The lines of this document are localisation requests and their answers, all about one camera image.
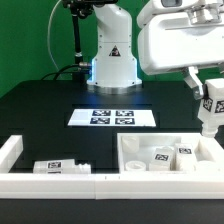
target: black label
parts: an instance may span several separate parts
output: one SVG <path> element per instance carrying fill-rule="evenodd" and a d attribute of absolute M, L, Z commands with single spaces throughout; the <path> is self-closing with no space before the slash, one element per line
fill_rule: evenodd
<path fill-rule="evenodd" d="M 116 116 L 118 117 L 134 117 L 133 110 L 117 110 Z"/>
<path fill-rule="evenodd" d="M 61 162 L 49 162 L 48 168 L 49 169 L 61 168 Z"/>
<path fill-rule="evenodd" d="M 212 110 L 212 104 L 213 104 L 213 100 L 209 98 L 207 100 L 204 100 L 203 107 L 206 110 L 208 110 L 209 112 L 211 112 L 211 110 Z"/>
<path fill-rule="evenodd" d="M 168 155 L 156 154 L 155 160 L 167 161 L 169 159 Z"/>
<path fill-rule="evenodd" d="M 110 116 L 111 111 L 110 110 L 94 110 L 92 116 Z"/>
<path fill-rule="evenodd" d="M 114 48 L 110 52 L 109 56 L 112 56 L 112 57 L 120 57 L 121 56 L 119 50 L 117 49 L 117 46 L 114 46 Z"/>
<path fill-rule="evenodd" d="M 134 118 L 116 118 L 115 124 L 132 125 L 132 124 L 135 124 L 135 119 Z"/>
<path fill-rule="evenodd" d="M 224 113 L 224 100 L 222 101 L 217 101 L 216 108 L 215 108 L 215 113 Z"/>
<path fill-rule="evenodd" d="M 191 149 L 187 149 L 187 148 L 179 148 L 179 152 L 181 154 L 192 154 Z"/>
<path fill-rule="evenodd" d="M 90 124 L 110 124 L 110 118 L 91 118 Z"/>

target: black cable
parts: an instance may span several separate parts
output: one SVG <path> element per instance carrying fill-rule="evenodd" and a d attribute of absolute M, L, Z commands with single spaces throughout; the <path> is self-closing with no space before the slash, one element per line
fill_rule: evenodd
<path fill-rule="evenodd" d="M 70 69 L 70 68 L 77 68 L 77 67 L 79 67 L 79 65 L 77 65 L 77 64 L 67 65 L 67 66 L 63 67 L 62 69 L 60 69 L 60 70 L 56 73 L 56 75 L 55 75 L 55 77 L 54 77 L 53 80 L 54 80 L 54 81 L 57 80 L 57 78 L 60 76 L 60 74 L 63 73 L 64 71 L 66 71 L 67 69 Z"/>
<path fill-rule="evenodd" d="M 71 74 L 72 72 L 62 72 L 61 74 Z M 52 72 L 52 73 L 49 73 L 47 75 L 45 75 L 43 78 L 41 78 L 41 80 L 44 80 L 46 79 L 47 77 L 51 76 L 51 75 L 56 75 L 57 72 Z"/>

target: small white block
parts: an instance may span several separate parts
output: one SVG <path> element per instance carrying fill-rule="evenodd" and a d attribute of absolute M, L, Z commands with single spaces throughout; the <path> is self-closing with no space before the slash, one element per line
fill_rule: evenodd
<path fill-rule="evenodd" d="M 157 148 L 149 163 L 149 171 L 169 171 L 173 166 L 174 150 L 171 147 Z"/>
<path fill-rule="evenodd" d="M 197 158 L 191 144 L 177 143 L 176 170 L 193 171 Z"/>
<path fill-rule="evenodd" d="M 123 136 L 122 149 L 127 153 L 137 153 L 139 151 L 139 137 L 138 136 Z"/>
<path fill-rule="evenodd" d="M 141 161 L 129 161 L 125 164 L 125 169 L 127 171 L 145 171 L 146 164 Z"/>

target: green wall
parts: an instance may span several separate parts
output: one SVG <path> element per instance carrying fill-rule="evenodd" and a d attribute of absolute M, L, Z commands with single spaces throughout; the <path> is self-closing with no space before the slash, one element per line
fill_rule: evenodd
<path fill-rule="evenodd" d="M 47 52 L 47 26 L 57 0 L 1 1 L 0 7 L 0 96 L 24 80 L 39 80 L 55 68 Z M 133 54 L 137 57 L 136 16 L 147 0 L 120 0 L 119 5 L 133 17 Z M 80 22 L 85 60 L 97 51 L 96 19 L 92 15 Z M 69 10 L 58 8 L 51 32 L 51 46 L 59 67 L 73 63 L 73 32 Z M 182 80 L 180 74 L 146 76 L 143 80 Z M 204 70 L 199 77 L 219 77 L 218 69 Z"/>

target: metal bracket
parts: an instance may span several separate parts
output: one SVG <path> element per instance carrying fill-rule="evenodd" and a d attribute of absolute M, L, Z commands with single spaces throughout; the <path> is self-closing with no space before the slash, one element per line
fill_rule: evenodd
<path fill-rule="evenodd" d="M 203 84 L 198 79 L 198 68 L 196 66 L 190 66 L 182 71 L 184 76 L 184 81 L 188 84 L 188 86 L 193 89 L 194 98 L 196 100 L 200 100 L 204 97 Z"/>

